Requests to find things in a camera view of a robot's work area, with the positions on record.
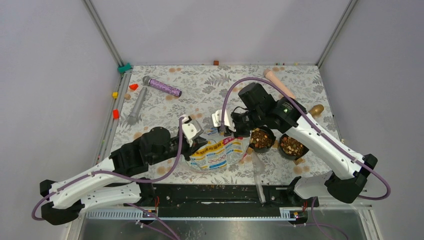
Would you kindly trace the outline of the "cat food bag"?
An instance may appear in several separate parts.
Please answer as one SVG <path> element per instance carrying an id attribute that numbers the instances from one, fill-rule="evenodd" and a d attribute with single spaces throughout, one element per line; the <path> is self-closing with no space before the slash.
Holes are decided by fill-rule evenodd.
<path id="1" fill-rule="evenodd" d="M 201 135 L 207 144 L 190 156 L 187 165 L 194 171 L 212 172 L 226 169 L 247 154 L 249 139 L 247 137 L 224 136 L 217 129 L 206 129 Z"/>

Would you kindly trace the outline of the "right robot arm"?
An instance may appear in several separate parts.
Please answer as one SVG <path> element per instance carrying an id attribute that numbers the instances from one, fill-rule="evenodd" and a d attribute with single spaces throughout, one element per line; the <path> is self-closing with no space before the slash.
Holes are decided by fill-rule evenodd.
<path id="1" fill-rule="evenodd" d="M 266 126 L 294 138 L 330 167 L 321 175 L 293 179 L 286 193 L 291 205 L 299 206 L 306 199 L 324 194 L 346 204 L 360 198 L 377 158 L 341 143 L 293 98 L 284 95 L 275 100 L 260 84 L 261 79 L 253 77 L 251 81 L 238 93 L 246 111 L 228 113 L 224 103 L 214 125 L 234 137 L 248 137 L 252 130 Z"/>

